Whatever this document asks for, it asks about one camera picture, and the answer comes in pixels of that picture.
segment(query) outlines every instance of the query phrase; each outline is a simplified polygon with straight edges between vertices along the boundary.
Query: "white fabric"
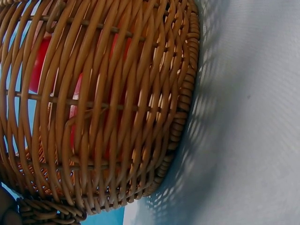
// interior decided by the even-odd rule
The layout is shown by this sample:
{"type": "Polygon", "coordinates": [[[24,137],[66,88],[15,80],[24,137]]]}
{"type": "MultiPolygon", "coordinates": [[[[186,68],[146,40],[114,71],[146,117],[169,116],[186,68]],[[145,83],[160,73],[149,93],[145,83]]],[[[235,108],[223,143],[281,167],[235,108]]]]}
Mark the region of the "white fabric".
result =
{"type": "Polygon", "coordinates": [[[128,206],[124,224],[298,225],[300,1],[198,5],[203,66],[189,126],[162,187],[128,206]]]}

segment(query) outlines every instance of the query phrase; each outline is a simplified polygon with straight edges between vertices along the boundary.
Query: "wicker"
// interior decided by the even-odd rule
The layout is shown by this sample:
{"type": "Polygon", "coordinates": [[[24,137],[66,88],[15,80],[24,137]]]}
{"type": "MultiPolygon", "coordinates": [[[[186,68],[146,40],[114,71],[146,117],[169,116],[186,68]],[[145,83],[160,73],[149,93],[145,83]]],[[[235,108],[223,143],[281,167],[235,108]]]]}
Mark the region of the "wicker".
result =
{"type": "Polygon", "coordinates": [[[0,179],[22,195],[24,224],[79,224],[153,193],[190,109],[200,37],[194,0],[0,0],[0,24],[0,179]]]}

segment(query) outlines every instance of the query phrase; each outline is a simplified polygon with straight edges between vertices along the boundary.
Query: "wicker basket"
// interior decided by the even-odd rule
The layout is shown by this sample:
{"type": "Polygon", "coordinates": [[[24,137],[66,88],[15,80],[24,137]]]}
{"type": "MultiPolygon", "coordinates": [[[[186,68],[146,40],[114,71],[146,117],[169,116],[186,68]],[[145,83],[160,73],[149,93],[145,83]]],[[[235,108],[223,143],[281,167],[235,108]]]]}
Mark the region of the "wicker basket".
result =
{"type": "Polygon", "coordinates": [[[190,109],[194,0],[0,0],[0,24],[0,179],[24,224],[79,224],[153,193],[190,109]]]}

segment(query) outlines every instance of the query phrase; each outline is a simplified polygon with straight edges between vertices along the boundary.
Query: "rattan strand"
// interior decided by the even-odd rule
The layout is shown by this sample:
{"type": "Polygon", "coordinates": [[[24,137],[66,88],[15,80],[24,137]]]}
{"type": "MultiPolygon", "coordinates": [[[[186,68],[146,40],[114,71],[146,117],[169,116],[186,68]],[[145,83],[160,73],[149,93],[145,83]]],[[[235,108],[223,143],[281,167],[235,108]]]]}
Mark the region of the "rattan strand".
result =
{"type": "Polygon", "coordinates": [[[79,224],[150,195],[166,175],[194,89],[198,11],[194,0],[42,0],[32,15],[37,4],[0,0],[0,178],[24,197],[18,200],[24,224],[79,224]],[[52,39],[32,94],[30,75],[46,31],[52,39]],[[74,100],[81,72],[84,88],[74,100]]]}

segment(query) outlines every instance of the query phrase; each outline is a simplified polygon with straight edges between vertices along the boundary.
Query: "red ball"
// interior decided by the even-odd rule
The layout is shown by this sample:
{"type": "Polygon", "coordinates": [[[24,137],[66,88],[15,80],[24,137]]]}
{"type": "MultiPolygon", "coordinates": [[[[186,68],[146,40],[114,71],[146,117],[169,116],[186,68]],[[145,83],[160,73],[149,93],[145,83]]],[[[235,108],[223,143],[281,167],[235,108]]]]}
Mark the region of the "red ball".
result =
{"type": "Polygon", "coordinates": [[[36,61],[34,63],[32,75],[31,75],[31,79],[30,79],[29,90],[31,90],[35,93],[38,92],[38,86],[39,86],[39,82],[41,79],[42,68],[43,68],[43,64],[45,61],[47,49],[50,44],[50,40],[51,40],[50,37],[44,38],[42,40],[41,46],[37,53],[36,61]]]}

